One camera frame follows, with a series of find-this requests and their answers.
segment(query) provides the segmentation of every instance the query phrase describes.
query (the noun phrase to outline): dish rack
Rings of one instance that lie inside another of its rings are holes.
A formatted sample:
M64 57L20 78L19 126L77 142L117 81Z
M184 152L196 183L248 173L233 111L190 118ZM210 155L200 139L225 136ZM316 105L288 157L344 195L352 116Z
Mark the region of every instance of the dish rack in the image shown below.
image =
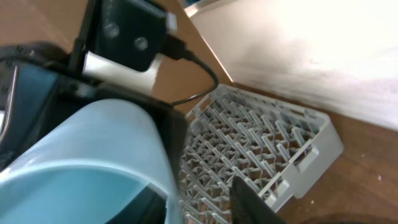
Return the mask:
M220 85L187 114L180 204L189 223L230 223L239 176L277 212L343 152L327 114Z

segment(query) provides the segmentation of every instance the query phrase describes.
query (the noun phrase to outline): white wall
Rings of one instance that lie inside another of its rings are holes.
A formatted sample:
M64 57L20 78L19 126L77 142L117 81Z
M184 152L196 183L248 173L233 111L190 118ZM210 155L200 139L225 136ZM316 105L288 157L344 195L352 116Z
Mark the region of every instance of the white wall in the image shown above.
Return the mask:
M397 9L396 0L238 0L191 18L234 82L398 129Z

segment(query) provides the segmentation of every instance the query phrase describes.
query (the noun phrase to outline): brown table surface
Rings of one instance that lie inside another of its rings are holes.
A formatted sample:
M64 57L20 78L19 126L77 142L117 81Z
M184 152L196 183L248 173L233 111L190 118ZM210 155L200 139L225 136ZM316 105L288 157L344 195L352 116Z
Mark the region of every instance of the brown table surface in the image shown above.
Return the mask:
M215 70L222 83L232 85L178 2L158 2L177 15L177 35ZM2 0L0 44L50 40L70 50L85 6L86 0ZM165 101L174 101L210 85L211 80L195 65L183 60L165 59L153 95ZM286 100L246 86L238 87ZM186 113L194 104L196 102L187 103L178 109ZM345 151L304 198L290 199L279 215L288 223L342 220L398 223L393 221L398 220L398 133L324 112L330 115L344 142Z

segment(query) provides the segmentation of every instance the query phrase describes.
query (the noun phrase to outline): cable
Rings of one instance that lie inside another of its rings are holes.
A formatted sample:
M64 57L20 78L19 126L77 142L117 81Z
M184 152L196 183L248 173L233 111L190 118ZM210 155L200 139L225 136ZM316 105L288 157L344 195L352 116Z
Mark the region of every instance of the cable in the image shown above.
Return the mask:
M216 73L204 61L200 60L192 51L186 49L184 41L182 41L174 36L169 35L160 52L174 60L179 60L181 58L184 58L185 60L188 60L188 61L191 61L191 62L197 64L199 67L204 69L204 71L206 71L207 74L209 74L209 76L214 81L213 86L211 88L209 88L208 90L205 90L201 93L190 96L188 98L175 101L175 102L171 103L172 106L180 105L180 104L195 100L199 97L205 96L208 93L210 93L211 91L215 90L217 88L218 84L220 83L217 78Z

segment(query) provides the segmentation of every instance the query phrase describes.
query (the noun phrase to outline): light blue plastic cup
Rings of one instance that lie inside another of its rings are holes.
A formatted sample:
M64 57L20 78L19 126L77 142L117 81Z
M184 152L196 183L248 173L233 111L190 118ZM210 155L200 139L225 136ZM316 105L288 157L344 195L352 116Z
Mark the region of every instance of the light blue plastic cup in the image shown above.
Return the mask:
M97 101L0 173L0 223L106 223L146 186L167 200L166 223L180 223L152 118L128 101Z

